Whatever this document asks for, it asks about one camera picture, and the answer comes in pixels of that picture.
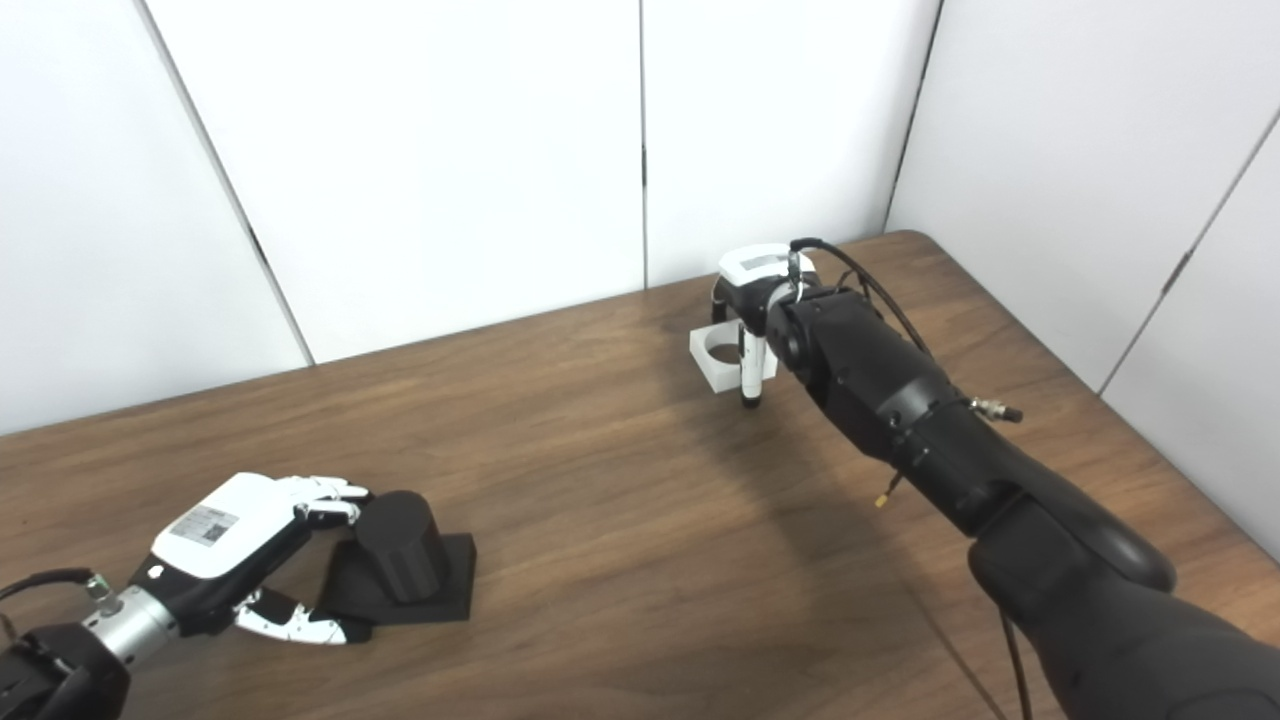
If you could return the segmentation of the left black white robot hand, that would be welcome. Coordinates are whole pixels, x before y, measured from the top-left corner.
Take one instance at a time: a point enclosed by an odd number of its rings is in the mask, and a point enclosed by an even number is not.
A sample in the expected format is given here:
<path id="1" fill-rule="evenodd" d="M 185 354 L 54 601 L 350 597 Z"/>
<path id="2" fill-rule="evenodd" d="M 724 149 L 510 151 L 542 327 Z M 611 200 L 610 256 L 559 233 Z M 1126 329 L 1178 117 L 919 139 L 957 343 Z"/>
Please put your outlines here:
<path id="1" fill-rule="evenodd" d="M 278 591 L 268 578 L 312 538 L 351 528 L 370 489 L 335 477 L 241 471 L 165 527 L 129 580 L 179 637 L 230 626 L 301 644 L 364 644 L 367 623 L 339 619 Z"/>

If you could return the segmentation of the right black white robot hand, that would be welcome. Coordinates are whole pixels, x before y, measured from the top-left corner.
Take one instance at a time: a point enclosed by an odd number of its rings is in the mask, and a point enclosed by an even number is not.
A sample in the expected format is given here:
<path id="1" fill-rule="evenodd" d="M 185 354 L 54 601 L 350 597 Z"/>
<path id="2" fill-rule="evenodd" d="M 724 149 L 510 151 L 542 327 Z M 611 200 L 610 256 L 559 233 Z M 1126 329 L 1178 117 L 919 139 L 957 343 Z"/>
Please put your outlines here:
<path id="1" fill-rule="evenodd" d="M 792 252 L 786 243 L 732 250 L 721 258 L 718 268 L 710 292 L 710 319 L 723 324 L 731 314 L 737 318 L 740 398 L 744 407 L 755 409 L 762 401 L 765 360 L 771 355 L 765 338 L 769 307 L 785 296 L 817 288 L 819 275 L 810 259 Z"/>

